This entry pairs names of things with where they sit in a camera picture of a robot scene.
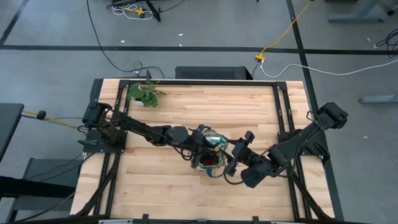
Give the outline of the grey shelf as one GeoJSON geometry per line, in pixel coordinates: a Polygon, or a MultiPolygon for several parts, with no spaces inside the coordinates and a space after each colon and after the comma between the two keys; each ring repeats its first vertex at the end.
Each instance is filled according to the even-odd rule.
{"type": "MultiPolygon", "coordinates": [[[[81,159],[29,159],[23,179],[35,182],[76,187],[80,171],[81,159]]],[[[73,199],[65,197],[34,197],[19,196],[14,199],[10,212],[6,218],[7,222],[13,222],[23,218],[22,213],[27,212],[29,216],[49,209],[51,212],[69,213],[73,199]]]]}

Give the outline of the black side table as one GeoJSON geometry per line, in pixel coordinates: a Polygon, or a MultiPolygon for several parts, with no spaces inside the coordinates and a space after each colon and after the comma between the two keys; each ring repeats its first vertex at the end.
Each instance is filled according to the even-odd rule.
{"type": "Polygon", "coordinates": [[[0,162],[21,119],[24,105],[20,103],[0,103],[0,162]]]}

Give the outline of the grey floor bar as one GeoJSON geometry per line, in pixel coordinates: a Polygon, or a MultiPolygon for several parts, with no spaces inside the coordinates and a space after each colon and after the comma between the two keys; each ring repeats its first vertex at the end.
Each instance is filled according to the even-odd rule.
{"type": "Polygon", "coordinates": [[[398,95],[362,96],[358,101],[362,104],[398,103],[398,95]]]}

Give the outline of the green potted plant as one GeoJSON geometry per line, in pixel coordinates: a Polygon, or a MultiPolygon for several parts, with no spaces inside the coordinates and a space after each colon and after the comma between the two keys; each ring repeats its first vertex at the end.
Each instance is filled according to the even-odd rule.
{"type": "Polygon", "coordinates": [[[156,108],[159,104],[158,96],[166,95],[156,89],[157,82],[133,83],[127,91],[127,99],[140,101],[145,107],[156,108]]]}

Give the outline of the black perforated box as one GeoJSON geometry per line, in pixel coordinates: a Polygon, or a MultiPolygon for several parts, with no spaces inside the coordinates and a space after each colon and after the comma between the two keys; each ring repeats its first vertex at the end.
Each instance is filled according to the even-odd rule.
{"type": "Polygon", "coordinates": [[[253,80],[246,67],[176,67],[176,79],[253,80]]]}

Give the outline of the shiny green plastic item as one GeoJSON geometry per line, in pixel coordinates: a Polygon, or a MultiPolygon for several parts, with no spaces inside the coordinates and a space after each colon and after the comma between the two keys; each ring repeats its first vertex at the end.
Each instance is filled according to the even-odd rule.
{"type": "Polygon", "coordinates": [[[219,147],[221,150],[228,148],[228,138],[222,134],[207,134],[206,140],[212,145],[219,147]]]}

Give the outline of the clear bowl with garden items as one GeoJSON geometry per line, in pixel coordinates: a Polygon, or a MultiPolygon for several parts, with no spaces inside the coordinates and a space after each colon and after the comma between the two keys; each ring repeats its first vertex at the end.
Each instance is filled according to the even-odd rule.
{"type": "Polygon", "coordinates": [[[201,132],[204,140],[192,159],[192,167],[198,171],[205,171],[211,178],[219,178],[222,174],[213,175],[213,169],[226,165],[228,138],[217,133],[210,127],[201,132]]]}

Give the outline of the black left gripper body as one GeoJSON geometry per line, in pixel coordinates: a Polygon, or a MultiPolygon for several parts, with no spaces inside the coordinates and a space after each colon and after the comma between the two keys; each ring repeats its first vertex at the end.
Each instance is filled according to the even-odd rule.
{"type": "Polygon", "coordinates": [[[204,124],[190,130],[192,133],[188,137],[186,160],[190,162],[191,168],[205,170],[211,166],[204,166],[200,160],[203,156],[213,155],[213,145],[206,140],[206,135],[213,134],[213,130],[204,124]]]}

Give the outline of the red gardening glove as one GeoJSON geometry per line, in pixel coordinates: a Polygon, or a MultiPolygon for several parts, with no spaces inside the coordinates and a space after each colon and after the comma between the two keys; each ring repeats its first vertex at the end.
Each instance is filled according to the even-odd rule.
{"type": "Polygon", "coordinates": [[[203,156],[200,161],[204,166],[215,166],[218,164],[218,156],[216,155],[203,156]]]}

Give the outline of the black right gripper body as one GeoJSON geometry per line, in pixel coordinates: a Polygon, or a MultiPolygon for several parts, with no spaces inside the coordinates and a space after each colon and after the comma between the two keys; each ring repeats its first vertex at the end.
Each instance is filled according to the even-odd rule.
{"type": "Polygon", "coordinates": [[[254,134],[251,131],[247,131],[244,138],[240,138],[246,140],[245,145],[234,145],[234,148],[231,151],[233,161],[228,163],[228,165],[225,167],[225,174],[232,177],[236,172],[236,166],[239,162],[249,166],[249,163],[254,156],[254,153],[250,148],[248,148],[248,145],[253,142],[254,138],[254,134]]]}

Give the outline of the black tripod leg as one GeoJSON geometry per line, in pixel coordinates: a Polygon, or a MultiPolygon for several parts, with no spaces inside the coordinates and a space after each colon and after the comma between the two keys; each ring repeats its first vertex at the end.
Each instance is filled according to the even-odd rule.
{"type": "Polygon", "coordinates": [[[150,1],[150,0],[145,0],[146,4],[148,5],[151,13],[153,14],[153,16],[155,17],[155,19],[160,22],[161,18],[160,18],[160,13],[159,11],[155,8],[154,4],[150,1]]]}

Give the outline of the black beam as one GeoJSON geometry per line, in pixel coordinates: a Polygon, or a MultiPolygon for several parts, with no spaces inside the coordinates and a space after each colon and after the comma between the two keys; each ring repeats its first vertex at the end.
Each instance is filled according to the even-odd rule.
{"type": "Polygon", "coordinates": [[[56,177],[43,182],[0,176],[0,198],[52,197],[66,198],[77,185],[77,177],[56,177]]]}

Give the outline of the black aluminium table frame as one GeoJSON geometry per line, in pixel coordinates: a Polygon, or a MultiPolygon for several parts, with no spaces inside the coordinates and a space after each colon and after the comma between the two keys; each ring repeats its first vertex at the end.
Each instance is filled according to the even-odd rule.
{"type": "MultiPolygon", "coordinates": [[[[106,103],[112,118],[120,111],[149,126],[209,126],[228,139],[251,131],[249,148],[263,156],[313,120],[301,82],[248,80],[153,80],[159,96],[156,108],[127,99],[140,80],[95,81],[90,103],[106,103]]],[[[87,158],[80,169],[71,219],[91,224],[334,224],[342,221],[329,179],[330,154],[320,133],[300,150],[279,175],[267,176],[256,187],[240,184],[224,168],[213,175],[191,168],[170,146],[154,146],[130,131],[121,151],[84,145],[87,158]]]]}

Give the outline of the grey table base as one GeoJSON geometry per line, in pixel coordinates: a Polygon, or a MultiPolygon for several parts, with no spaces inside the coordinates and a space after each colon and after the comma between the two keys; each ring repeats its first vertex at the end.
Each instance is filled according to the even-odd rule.
{"type": "Polygon", "coordinates": [[[366,0],[367,3],[352,14],[334,14],[328,16],[329,22],[385,22],[398,12],[398,3],[388,5],[384,0],[366,0]]]}

